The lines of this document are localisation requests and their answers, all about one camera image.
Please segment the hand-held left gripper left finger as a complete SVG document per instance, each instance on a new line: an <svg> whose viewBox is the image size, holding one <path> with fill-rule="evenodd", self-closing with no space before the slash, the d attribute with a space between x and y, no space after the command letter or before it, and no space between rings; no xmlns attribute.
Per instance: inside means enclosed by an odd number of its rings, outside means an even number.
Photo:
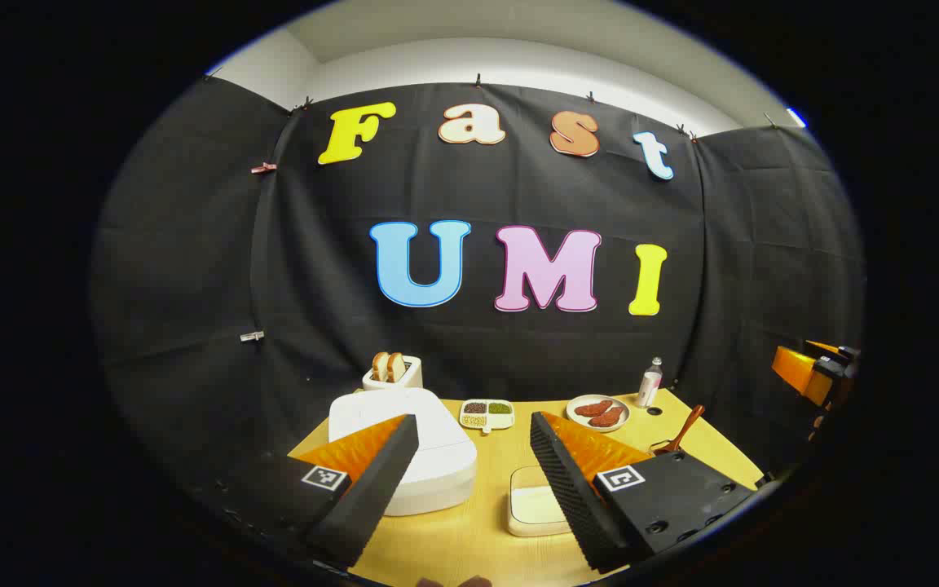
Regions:
<svg viewBox="0 0 939 587"><path fill-rule="evenodd" d="M260 457L216 479L213 506L268 549L346 571L381 521L420 447L398 415L301 456Z"/></svg>

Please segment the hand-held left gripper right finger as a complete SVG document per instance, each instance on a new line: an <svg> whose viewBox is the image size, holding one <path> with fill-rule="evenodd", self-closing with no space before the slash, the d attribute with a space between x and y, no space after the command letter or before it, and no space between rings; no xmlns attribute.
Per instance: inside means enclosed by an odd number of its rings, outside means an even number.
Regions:
<svg viewBox="0 0 939 587"><path fill-rule="evenodd" d="M655 456L548 412L532 414L530 444L597 572L673 549L754 494L686 451Z"/></svg>

